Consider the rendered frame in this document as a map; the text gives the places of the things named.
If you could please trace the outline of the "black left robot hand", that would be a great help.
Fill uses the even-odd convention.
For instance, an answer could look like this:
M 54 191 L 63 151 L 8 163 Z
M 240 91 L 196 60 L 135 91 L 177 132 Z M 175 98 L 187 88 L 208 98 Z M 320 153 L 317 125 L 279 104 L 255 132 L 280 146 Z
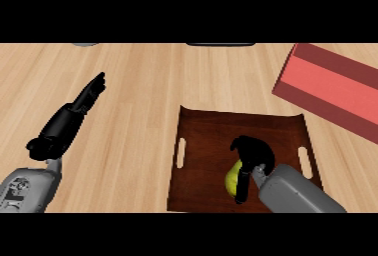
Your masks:
M 91 109 L 100 93 L 104 90 L 104 73 L 88 82 L 72 103 L 66 103 L 47 124 L 38 137 L 28 144 L 29 158 L 36 161 L 57 159 L 64 154 L 76 136 L 84 117 Z

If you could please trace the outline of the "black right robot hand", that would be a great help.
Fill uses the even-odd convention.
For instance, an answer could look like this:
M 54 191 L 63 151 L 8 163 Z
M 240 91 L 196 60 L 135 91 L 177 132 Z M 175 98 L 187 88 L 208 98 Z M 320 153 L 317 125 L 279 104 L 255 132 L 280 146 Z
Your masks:
M 236 168 L 234 202 L 242 204 L 248 199 L 249 181 L 261 187 L 274 168 L 274 153 L 268 144 L 249 136 L 233 139 L 230 150 L 237 150 L 240 166 Z

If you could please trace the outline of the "green pear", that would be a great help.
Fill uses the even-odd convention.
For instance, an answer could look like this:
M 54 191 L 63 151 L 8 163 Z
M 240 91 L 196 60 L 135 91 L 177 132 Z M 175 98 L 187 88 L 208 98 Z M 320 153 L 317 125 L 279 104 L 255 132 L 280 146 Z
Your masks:
M 224 177 L 224 187 L 231 197 L 236 196 L 237 175 L 239 175 L 240 167 L 242 167 L 242 162 L 236 161 Z

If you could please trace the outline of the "dark brown wooden tray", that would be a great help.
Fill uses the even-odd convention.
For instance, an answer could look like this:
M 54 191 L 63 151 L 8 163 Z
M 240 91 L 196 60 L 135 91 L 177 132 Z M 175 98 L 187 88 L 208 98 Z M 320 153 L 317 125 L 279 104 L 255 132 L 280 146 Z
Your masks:
M 274 162 L 301 167 L 298 149 L 311 147 L 301 115 L 273 116 L 180 109 L 166 209 L 191 213 L 265 213 L 258 189 L 249 187 L 248 200 L 236 204 L 225 192 L 224 177 L 239 155 L 230 149 L 234 138 L 262 140 Z

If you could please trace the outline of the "red cardboard box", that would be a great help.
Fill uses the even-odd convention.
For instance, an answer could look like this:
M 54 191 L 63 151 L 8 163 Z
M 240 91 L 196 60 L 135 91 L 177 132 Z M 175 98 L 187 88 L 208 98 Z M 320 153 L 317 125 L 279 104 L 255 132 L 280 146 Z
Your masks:
M 271 93 L 378 144 L 378 68 L 295 43 Z

